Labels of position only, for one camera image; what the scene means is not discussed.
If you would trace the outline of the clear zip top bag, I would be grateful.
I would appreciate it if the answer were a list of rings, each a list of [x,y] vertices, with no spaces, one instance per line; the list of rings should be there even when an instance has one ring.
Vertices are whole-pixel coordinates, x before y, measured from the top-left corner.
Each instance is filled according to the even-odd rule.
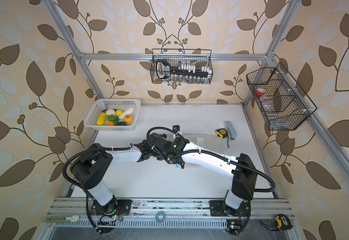
[[[204,167],[215,172],[227,172],[229,165],[224,160],[203,153],[203,151],[208,151],[227,158],[229,154],[226,139],[221,139],[216,135],[185,135],[184,138],[189,140],[189,143],[182,151],[188,153],[178,159],[182,159],[186,167],[190,165],[191,167]]]

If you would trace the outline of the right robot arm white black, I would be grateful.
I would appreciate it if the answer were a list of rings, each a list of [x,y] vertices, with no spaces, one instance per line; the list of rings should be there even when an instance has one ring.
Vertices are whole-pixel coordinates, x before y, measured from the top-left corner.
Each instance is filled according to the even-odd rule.
[[[227,156],[204,149],[189,141],[178,130],[153,127],[146,134],[150,153],[168,164],[195,164],[225,176],[231,180],[231,188],[224,197],[224,207],[239,209],[242,202],[250,203],[254,193],[271,193],[275,190],[274,180],[257,170],[246,154]]]

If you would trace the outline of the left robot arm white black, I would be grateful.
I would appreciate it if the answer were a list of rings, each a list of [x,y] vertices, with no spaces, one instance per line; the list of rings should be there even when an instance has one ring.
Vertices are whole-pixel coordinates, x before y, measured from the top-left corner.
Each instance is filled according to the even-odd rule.
[[[142,162],[150,157],[159,155],[147,146],[146,141],[126,148],[105,148],[100,144],[93,144],[68,159],[62,168],[62,175],[100,206],[114,206],[114,194],[103,180],[108,168],[123,163]]]

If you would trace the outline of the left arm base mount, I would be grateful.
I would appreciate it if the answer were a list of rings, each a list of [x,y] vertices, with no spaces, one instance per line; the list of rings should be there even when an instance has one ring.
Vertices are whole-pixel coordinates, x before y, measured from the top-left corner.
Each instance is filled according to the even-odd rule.
[[[131,204],[132,200],[117,200],[116,198],[113,198],[109,203],[102,206],[94,200],[89,209],[93,211],[96,216],[127,215],[131,210]]]

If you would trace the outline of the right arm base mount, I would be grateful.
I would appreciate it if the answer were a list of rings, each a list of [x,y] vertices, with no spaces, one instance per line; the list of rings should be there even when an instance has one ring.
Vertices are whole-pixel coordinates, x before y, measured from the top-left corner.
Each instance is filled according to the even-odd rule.
[[[235,210],[226,205],[224,200],[211,200],[209,201],[209,209],[212,217],[248,217],[250,215],[248,201],[243,201]]]

